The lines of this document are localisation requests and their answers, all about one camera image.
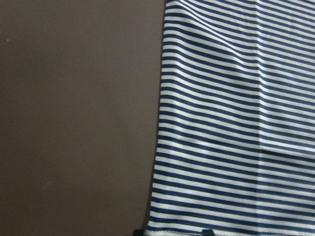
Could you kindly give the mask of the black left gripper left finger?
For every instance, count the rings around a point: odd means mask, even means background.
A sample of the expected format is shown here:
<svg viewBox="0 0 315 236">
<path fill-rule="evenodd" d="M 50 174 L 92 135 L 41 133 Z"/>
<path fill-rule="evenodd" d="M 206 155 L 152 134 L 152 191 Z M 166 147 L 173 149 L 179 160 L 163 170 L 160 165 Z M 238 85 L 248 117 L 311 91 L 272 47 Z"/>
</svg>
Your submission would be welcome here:
<svg viewBox="0 0 315 236">
<path fill-rule="evenodd" d="M 135 229 L 132 236 L 145 236 L 145 229 Z"/>
</svg>

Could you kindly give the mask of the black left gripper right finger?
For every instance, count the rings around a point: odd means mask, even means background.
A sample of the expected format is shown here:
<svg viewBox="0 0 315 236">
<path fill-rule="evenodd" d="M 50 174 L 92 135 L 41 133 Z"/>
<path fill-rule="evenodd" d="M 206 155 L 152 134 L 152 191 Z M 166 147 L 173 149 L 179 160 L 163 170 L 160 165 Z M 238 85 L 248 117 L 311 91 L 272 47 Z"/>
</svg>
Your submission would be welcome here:
<svg viewBox="0 0 315 236">
<path fill-rule="evenodd" d="M 202 230 L 202 236 L 214 236 L 214 231 L 210 229 Z"/>
</svg>

